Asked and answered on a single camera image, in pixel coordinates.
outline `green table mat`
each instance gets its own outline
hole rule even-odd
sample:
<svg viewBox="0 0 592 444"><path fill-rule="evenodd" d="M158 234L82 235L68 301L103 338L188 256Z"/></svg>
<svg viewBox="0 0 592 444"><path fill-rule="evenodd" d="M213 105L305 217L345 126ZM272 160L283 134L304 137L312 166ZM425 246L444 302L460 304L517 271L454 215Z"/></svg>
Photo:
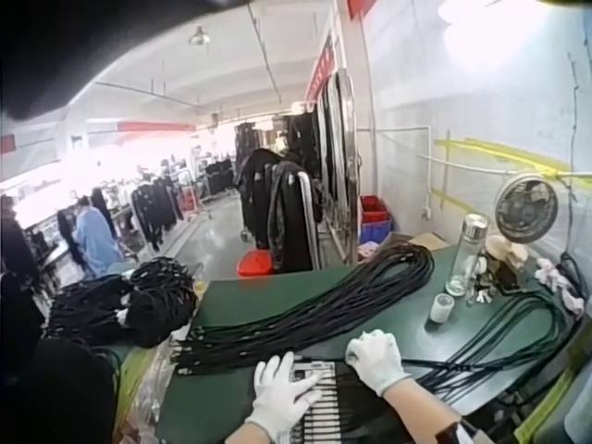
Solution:
<svg viewBox="0 0 592 444"><path fill-rule="evenodd" d="M434 252L436 267L430 282L403 301L389 307L352 332L321 342L302 354L341 359L348 341L363 331L381 328L395 334L401 354L407 358L446 360L485 324L491 314L506 301L467 307L457 299L447 324L434 326L427 316L436 294L443 291L450 272L455 248ZM204 326L237 325L284 312L329 289L348 273L338 267L316 272L256 280L212 282L205 294L194 324ZM550 317L533 312L514 329L493 356L504 356L539 337ZM469 414L498 396L514 383L531 364L500 372L453 404ZM414 376L425 369L409 368ZM163 403L157 436L172 444L212 444L228 436L241 425L251 411L253 369L245 368L212 376L173 376Z"/></svg>

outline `small fan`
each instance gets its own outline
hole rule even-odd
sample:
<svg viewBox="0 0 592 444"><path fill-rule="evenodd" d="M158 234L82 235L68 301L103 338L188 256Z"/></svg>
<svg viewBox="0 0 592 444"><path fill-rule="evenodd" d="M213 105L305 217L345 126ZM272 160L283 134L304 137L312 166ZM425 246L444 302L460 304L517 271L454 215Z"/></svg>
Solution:
<svg viewBox="0 0 592 444"><path fill-rule="evenodd" d="M495 220L500 235L487 237L487 252L521 268L528 257L523 245L545 236L558 212L557 193L542 176L522 173L512 177L496 197Z"/></svg>

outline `gloved hand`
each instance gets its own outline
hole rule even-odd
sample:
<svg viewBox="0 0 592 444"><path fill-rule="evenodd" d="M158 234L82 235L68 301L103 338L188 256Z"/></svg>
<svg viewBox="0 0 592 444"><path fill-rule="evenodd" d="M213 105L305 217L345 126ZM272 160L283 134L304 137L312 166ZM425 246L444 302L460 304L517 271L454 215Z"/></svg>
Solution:
<svg viewBox="0 0 592 444"><path fill-rule="evenodd" d="M256 399L253 413L245 423L260 426L272 441L293 428L311 405L321 399L319 390L311 390L321 376L313 375L291 382L293 364L294 354L290 351L281 361L274 356L268 363L259 363L255 368Z"/></svg>
<svg viewBox="0 0 592 444"><path fill-rule="evenodd" d="M351 365L360 379L378 396L406 377L401 365L401 353L395 337L382 330L362 333L352 339L345 351L345 362Z"/></svg>

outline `blue shirt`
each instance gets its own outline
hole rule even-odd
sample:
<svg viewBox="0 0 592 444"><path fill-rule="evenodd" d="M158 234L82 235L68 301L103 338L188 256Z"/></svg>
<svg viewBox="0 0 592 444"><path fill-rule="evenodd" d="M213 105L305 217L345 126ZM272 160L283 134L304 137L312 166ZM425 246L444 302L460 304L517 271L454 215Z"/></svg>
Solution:
<svg viewBox="0 0 592 444"><path fill-rule="evenodd" d="M105 275L112 264L123 261L105 217L96 208L84 208L76 218L75 241L96 278Z"/></svg>

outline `worker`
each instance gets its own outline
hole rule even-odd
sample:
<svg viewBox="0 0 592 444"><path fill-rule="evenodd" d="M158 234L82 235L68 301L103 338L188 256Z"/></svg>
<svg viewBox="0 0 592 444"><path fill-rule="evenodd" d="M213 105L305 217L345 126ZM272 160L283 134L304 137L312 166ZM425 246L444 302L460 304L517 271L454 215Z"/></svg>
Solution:
<svg viewBox="0 0 592 444"><path fill-rule="evenodd" d="M91 206L89 198L79 198L77 208L79 214L76 217L74 240L84 253L92 273L90 278L99 278L107 273L109 266L123 262L123 254L113 239L105 217Z"/></svg>
<svg viewBox="0 0 592 444"><path fill-rule="evenodd" d="M17 221L17 213L14 209L15 201L12 196L2 194L0 205L2 207L2 211L0 211L2 217L2 224L0 224L2 272L7 270L12 272L23 288L37 288L41 281L39 265L31 250L29 239Z"/></svg>
<svg viewBox="0 0 592 444"><path fill-rule="evenodd" d="M293 362L294 355L289 352L281 361L274 356L267 364L257 365L253 412L226 444L270 444L294 427L321 399L320 390L315 389L321 376L292 382L290 369ZM443 442L473 443L466 430L458 425L461 416L404 371L392 334L375 330L352 339L347 347L346 362L366 386L397 412L414 442L436 443L436 437L449 430L450 439Z"/></svg>

